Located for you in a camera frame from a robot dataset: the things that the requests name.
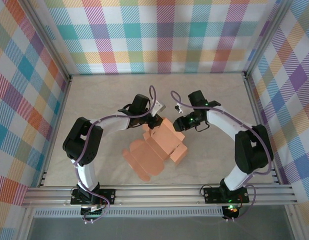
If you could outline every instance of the metal extrusion rail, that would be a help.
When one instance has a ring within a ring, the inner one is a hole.
[[[199,189],[202,185],[108,185],[101,188],[116,189],[116,196],[112,208],[120,207],[199,207],[226,206],[226,203],[205,204]],[[255,205],[294,205],[296,196],[290,185],[255,184]],[[24,208],[77,208],[70,205],[72,186],[42,186],[29,188],[24,199]],[[250,200],[253,189],[248,187]]]

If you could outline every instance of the gray floor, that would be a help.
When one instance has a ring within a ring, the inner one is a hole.
[[[157,98],[166,105],[160,114],[171,122],[181,115],[170,91],[180,93],[189,103],[188,94],[201,90],[208,101],[220,102],[230,113],[255,123],[241,74],[140,74],[75,76],[66,102],[60,129],[44,182],[45,186],[66,186],[77,183],[74,167],[62,149],[63,141],[79,117],[97,119],[115,113],[131,103],[138,93],[149,95],[149,85],[154,85]],[[143,182],[122,157],[122,150],[142,138],[141,127],[116,132],[101,140],[94,160],[95,172],[101,185],[124,184],[217,184],[235,166],[234,142],[220,129],[198,133],[194,129],[184,132],[188,155],[175,166],[165,162],[165,169],[150,182]],[[256,176],[252,183],[271,183],[271,176]]]
[[[85,225],[80,218],[34,218],[28,240],[52,239],[293,240],[294,237],[284,206],[254,206],[235,223],[226,223],[221,217],[106,217]]]

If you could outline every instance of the plaid wall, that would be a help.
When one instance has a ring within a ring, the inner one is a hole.
[[[309,228],[309,0],[295,0],[252,74],[284,182]]]
[[[0,240],[39,178],[65,86],[17,0],[0,0]]]
[[[32,0],[32,4],[73,74],[216,73],[244,69],[280,1]]]

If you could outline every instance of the cardboard box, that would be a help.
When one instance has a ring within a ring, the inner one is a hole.
[[[144,140],[133,141],[129,146],[130,151],[124,149],[122,155],[139,178],[148,182],[151,176],[157,176],[164,170],[164,161],[168,158],[178,165],[187,155],[188,148],[183,144],[185,135],[176,132],[167,118],[154,129],[146,124],[142,125],[142,129],[145,130]]]

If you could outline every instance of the metal bar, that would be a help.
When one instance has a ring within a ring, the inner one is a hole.
[[[15,240],[25,240],[28,238],[28,234],[31,228],[31,223],[33,221],[35,209],[27,208],[24,213],[24,217],[20,224],[20,228],[17,233],[14,235]]]
[[[255,70],[256,66],[258,65],[260,59],[262,58],[265,50],[267,49],[269,43],[273,39],[280,23],[282,22],[283,18],[285,17],[287,11],[289,10],[293,0],[284,0],[281,1],[280,6],[275,14],[275,17],[273,18],[272,22],[270,23],[270,26],[268,27],[268,30],[266,34],[263,36],[261,40],[261,44],[259,45],[258,49],[256,50],[248,68],[246,71],[247,76],[250,76],[252,72]]]
[[[64,111],[65,111],[67,99],[68,99],[68,96],[69,96],[69,91],[70,91],[71,83],[72,83],[72,81],[68,81],[67,82],[67,86],[65,88],[64,97],[63,97],[63,100],[62,100],[62,103],[61,103],[61,107],[60,107],[60,112],[58,114],[58,118],[56,120],[56,124],[55,124],[55,128],[54,128],[54,131],[53,131],[53,134],[52,134],[50,145],[48,147],[47,154],[45,155],[45,158],[44,158],[44,161],[43,161],[43,167],[40,170],[40,175],[39,175],[40,178],[38,179],[38,183],[37,183],[38,187],[41,187],[43,185],[43,183],[42,183],[43,177],[44,177],[45,173],[48,171],[48,167],[49,167],[51,156],[53,154],[53,150],[54,150],[54,147],[55,147],[55,143],[56,143],[56,139],[57,139],[60,123],[61,123],[61,120],[63,118],[63,114],[64,114]]]
[[[244,83],[246,92],[248,94],[248,98],[249,98],[249,101],[250,101],[250,105],[251,105],[251,108],[252,108],[252,112],[253,112],[253,115],[254,115],[255,122],[256,122],[256,124],[263,124],[263,120],[262,120],[260,111],[259,111],[258,106],[257,106],[257,100],[256,100],[256,98],[253,94],[253,90],[251,88],[250,82],[248,81],[248,77],[246,76],[246,74],[244,72],[242,73],[242,79],[243,79],[243,83]]]
[[[29,0],[20,0],[19,3],[22,6],[25,13],[27,14],[27,16],[29,17],[32,25],[35,28],[35,31],[41,38],[44,46],[47,48],[48,52],[51,54],[52,59],[54,60],[58,68],[61,70],[63,77],[69,80],[71,74],[67,70],[66,65],[64,64],[62,58],[60,57],[58,51],[56,50],[52,40],[50,39],[46,31],[45,26],[40,21],[40,18],[38,17],[34,7],[29,2]]]
[[[198,207],[226,206],[226,203],[205,204],[199,189],[202,185],[119,185],[116,189],[116,199],[111,208],[121,207]],[[297,199],[290,185],[255,184],[256,205],[291,205]],[[23,207],[47,208],[69,207],[72,187],[40,187],[29,188]],[[248,187],[252,199],[253,189]]]
[[[303,217],[301,216],[298,205],[286,205],[285,210],[291,225],[291,229],[295,239],[307,240],[309,239],[309,232],[306,228]]]
[[[241,74],[243,71],[242,70],[238,70],[238,71],[227,71],[227,72],[209,72],[209,73],[205,73],[205,72],[200,72],[198,74],[209,74],[209,75],[230,75],[230,74]],[[164,75],[166,73],[145,73],[146,75]],[[104,73],[91,73],[91,74],[72,74],[72,77],[90,77],[90,76],[104,76]],[[119,73],[119,75],[131,75],[131,73]]]

